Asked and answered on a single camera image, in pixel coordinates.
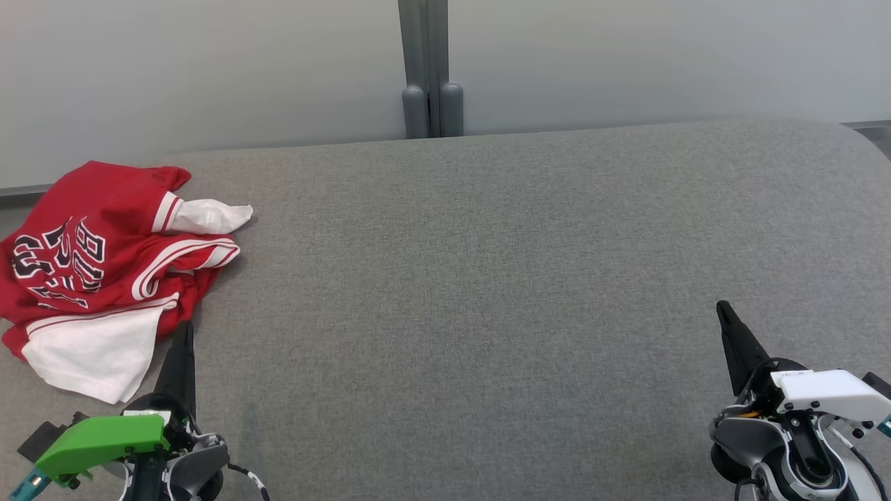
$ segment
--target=gray bracket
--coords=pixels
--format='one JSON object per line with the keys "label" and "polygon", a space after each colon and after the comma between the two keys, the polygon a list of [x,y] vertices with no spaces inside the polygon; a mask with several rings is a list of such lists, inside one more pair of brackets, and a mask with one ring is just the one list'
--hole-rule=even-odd
{"label": "gray bracket", "polygon": [[464,90],[448,78],[448,1],[399,0],[409,139],[464,134]]}

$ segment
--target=red clothing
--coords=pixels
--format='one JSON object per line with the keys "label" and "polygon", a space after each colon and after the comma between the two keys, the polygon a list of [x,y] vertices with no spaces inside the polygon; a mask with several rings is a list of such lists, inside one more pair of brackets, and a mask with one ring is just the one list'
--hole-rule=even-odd
{"label": "red clothing", "polygon": [[226,235],[169,232],[183,204],[171,191],[190,177],[177,167],[89,162],[53,185],[0,242],[11,263],[0,266],[0,316],[15,324],[3,336],[6,347],[25,359],[29,338],[48,325],[95,321],[175,295],[157,339],[190,318],[220,267],[239,253]]}

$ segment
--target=gray cushion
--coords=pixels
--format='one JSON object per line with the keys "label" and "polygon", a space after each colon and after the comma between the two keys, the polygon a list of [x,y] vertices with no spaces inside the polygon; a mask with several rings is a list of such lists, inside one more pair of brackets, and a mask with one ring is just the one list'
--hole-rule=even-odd
{"label": "gray cushion", "polygon": [[[891,379],[891,164],[841,126],[733,121],[186,154],[251,203],[197,318],[199,420],[274,499],[732,498],[715,302],[768,352]],[[143,385],[148,390],[157,364]],[[0,475],[117,409],[0,357]],[[891,480],[891,449],[862,446]],[[259,499],[227,474],[224,500]],[[73,496],[117,499],[107,474]]]}

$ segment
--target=cable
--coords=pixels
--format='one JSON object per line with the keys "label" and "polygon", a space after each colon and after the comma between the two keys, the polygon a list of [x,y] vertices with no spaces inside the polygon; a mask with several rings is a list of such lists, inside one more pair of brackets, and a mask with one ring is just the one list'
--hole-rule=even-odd
{"label": "cable", "polygon": [[247,475],[249,479],[253,480],[254,483],[257,484],[257,488],[260,489],[260,496],[263,497],[263,501],[271,501],[271,499],[269,498],[269,492],[266,490],[266,485],[264,485],[263,482],[260,481],[260,479],[257,475],[255,475],[253,472],[250,472],[247,468],[242,468],[237,464],[229,463],[226,465],[226,467],[228,467],[230,470],[232,470],[234,472],[238,472],[238,473]]}
{"label": "cable", "polygon": [[744,485],[761,485],[761,482],[755,479],[743,479],[736,483],[736,490],[733,491],[733,501],[740,501],[740,492]]}
{"label": "cable", "polygon": [[876,473],[875,469],[872,468],[872,464],[870,464],[870,462],[866,460],[866,457],[863,456],[863,454],[860,454],[860,451],[857,450],[856,447],[854,447],[854,444],[846,439],[838,430],[836,430],[835,428],[830,428],[830,431],[832,431],[832,434],[835,435],[837,439],[841,440],[841,442],[845,444],[846,447],[851,449],[851,452],[853,452],[854,455],[857,456],[857,459],[859,459],[860,462],[863,463],[863,466],[866,467],[866,471],[870,473],[872,481],[876,482],[876,488],[879,489],[879,495],[882,497],[882,501],[888,501],[888,495],[885,492],[885,484],[882,483],[882,479],[879,478],[879,474]]}
{"label": "cable", "polygon": [[130,476],[130,467],[127,466],[127,463],[121,463],[121,464],[124,465],[124,470],[125,470],[125,473],[124,473],[124,492],[121,492],[121,493],[120,493],[120,497],[118,498],[118,501],[124,501],[124,498],[127,497],[127,493],[130,492],[130,479],[133,478],[133,477]]}
{"label": "cable", "polygon": [[857,459],[863,463],[863,466],[866,466],[866,471],[870,473],[872,477],[872,481],[876,482],[876,487],[879,488],[879,495],[882,496],[882,501],[888,501],[888,495],[885,493],[885,484],[882,483],[882,479],[879,478],[879,474],[872,468],[872,464],[863,457],[863,454],[860,454],[860,451],[857,448],[851,448],[851,452],[857,456]]}

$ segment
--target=white fabric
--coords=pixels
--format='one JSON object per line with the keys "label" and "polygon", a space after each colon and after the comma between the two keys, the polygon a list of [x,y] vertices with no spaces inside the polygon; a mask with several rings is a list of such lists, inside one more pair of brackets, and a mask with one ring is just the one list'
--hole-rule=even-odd
{"label": "white fabric", "polygon": [[161,313],[179,294],[92,315],[54,316],[28,326],[22,350],[56,388],[109,404],[133,397],[149,369]]}
{"label": "white fabric", "polygon": [[178,206],[174,204],[173,211],[173,220],[164,228],[166,230],[191,234],[229,234],[248,222],[254,208],[250,205],[229,206],[221,201],[206,199],[186,201]]}

